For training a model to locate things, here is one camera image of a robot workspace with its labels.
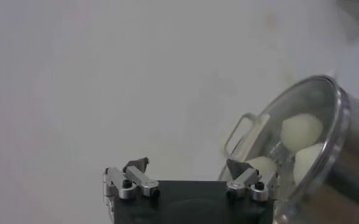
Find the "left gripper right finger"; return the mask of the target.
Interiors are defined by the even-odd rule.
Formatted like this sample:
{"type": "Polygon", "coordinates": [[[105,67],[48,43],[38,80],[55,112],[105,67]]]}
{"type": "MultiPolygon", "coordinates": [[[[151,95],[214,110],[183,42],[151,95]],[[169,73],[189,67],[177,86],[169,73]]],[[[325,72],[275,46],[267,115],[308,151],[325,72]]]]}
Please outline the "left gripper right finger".
{"type": "Polygon", "coordinates": [[[226,161],[231,175],[227,181],[227,197],[236,201],[249,191],[251,200],[275,200],[277,191],[277,165],[270,158],[254,158],[240,162],[234,159],[226,161]]]}

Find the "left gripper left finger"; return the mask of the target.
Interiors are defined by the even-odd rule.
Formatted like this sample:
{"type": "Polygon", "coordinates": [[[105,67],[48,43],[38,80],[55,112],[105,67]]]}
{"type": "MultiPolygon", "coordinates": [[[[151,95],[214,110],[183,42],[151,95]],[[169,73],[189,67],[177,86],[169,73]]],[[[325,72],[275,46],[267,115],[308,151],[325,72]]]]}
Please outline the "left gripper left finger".
{"type": "Polygon", "coordinates": [[[132,200],[136,197],[137,189],[144,197],[151,199],[159,197],[159,182],[145,174],[148,164],[149,159],[144,157],[129,161],[122,169],[106,168],[102,175],[104,198],[117,196],[122,200],[132,200]]]}

